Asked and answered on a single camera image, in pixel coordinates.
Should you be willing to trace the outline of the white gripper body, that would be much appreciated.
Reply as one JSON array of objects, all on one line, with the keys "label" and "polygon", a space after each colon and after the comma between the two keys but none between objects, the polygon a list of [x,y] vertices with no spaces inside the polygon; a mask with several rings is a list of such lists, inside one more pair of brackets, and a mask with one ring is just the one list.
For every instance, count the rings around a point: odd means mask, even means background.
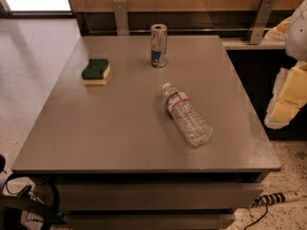
[{"label": "white gripper body", "polygon": [[307,0],[292,14],[286,30],[286,54],[299,61],[307,61]]}]

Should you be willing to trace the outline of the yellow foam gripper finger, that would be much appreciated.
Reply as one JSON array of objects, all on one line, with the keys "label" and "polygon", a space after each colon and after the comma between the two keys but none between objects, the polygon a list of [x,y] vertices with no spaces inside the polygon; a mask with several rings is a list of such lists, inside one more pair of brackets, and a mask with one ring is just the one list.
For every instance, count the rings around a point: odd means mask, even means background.
[{"label": "yellow foam gripper finger", "polygon": [[288,17],[281,21],[277,26],[270,29],[264,36],[268,40],[284,41],[286,38],[287,27],[291,18]]},{"label": "yellow foam gripper finger", "polygon": [[272,129],[287,126],[306,104],[307,63],[298,61],[290,70],[281,68],[277,74],[264,120],[265,126]]}]

